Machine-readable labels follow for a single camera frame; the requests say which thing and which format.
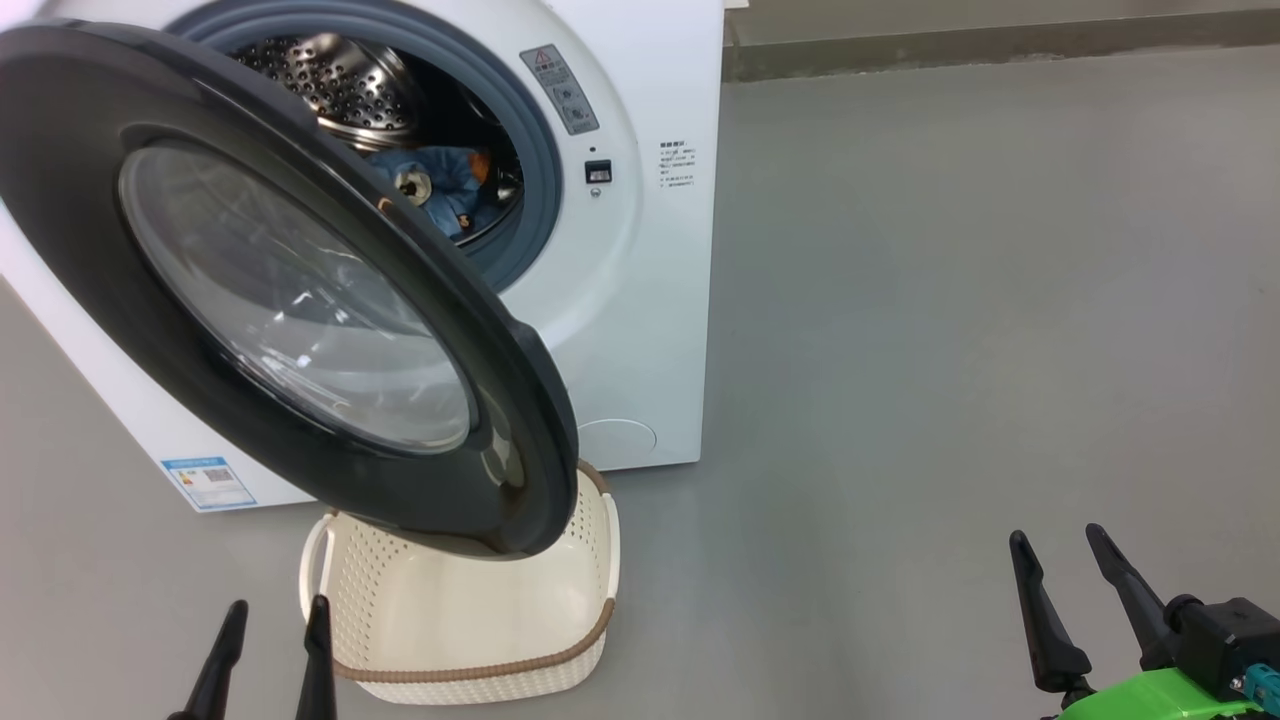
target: front-loading washing machine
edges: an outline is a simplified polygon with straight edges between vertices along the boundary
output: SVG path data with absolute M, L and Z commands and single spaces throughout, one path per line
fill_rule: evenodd
M 699 457 L 722 18 L 46 4 L 0 42 L 0 270 L 197 510 L 438 528 L 387 507 L 452 483 L 453 534 L 538 547 L 579 455 Z

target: basket handle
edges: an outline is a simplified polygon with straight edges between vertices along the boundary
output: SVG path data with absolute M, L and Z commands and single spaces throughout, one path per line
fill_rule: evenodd
M 320 550 L 320 538 L 325 536 L 325 530 L 329 529 L 329 524 L 333 523 L 337 515 L 326 512 L 320 521 L 311 528 L 307 534 L 307 542 L 302 546 L 302 562 L 298 565 L 298 606 L 302 609 L 302 619 L 310 620 L 311 615 L 311 598 L 319 592 L 315 588 L 315 580 L 311 578 L 311 569 L 316 564 L 316 552 Z
M 604 493 L 604 510 L 609 516 L 609 587 L 605 597 L 618 598 L 618 574 L 622 569 L 622 538 L 618 537 L 618 506 L 612 493 Z

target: glass window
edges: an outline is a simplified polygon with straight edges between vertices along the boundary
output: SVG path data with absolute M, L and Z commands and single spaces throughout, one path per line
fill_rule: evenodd
M 156 146 L 125 159 L 120 199 L 159 274 L 262 384 L 396 450 L 466 438 L 470 392 L 422 316 L 279 192 L 210 152 Z

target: open door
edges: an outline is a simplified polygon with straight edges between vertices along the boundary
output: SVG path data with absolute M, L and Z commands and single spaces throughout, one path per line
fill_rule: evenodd
M 538 334 L 310 108 L 232 59 L 102 23 L 0 35 L 0 200 L 187 409 L 416 542 L 559 537 L 577 437 Z

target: white plastic basket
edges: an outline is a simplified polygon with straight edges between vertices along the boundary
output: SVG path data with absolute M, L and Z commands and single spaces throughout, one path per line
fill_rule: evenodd
M 447 555 L 325 515 L 302 551 L 298 601 L 306 618 L 315 592 L 329 597 L 334 674 L 407 705 L 520 700 L 586 679 L 618 592 L 618 514 L 599 473 L 582 462 L 577 480 L 564 534 L 511 562 Z

